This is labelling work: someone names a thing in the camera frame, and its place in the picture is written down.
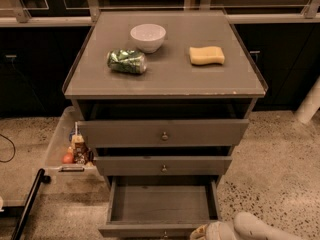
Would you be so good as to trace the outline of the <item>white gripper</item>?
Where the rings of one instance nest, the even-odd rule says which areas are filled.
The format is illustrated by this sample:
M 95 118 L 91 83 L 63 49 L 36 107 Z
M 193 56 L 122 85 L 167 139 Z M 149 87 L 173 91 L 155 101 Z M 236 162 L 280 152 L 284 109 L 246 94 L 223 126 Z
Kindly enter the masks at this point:
M 201 225 L 190 234 L 189 240 L 239 240 L 232 222 L 213 222 Z

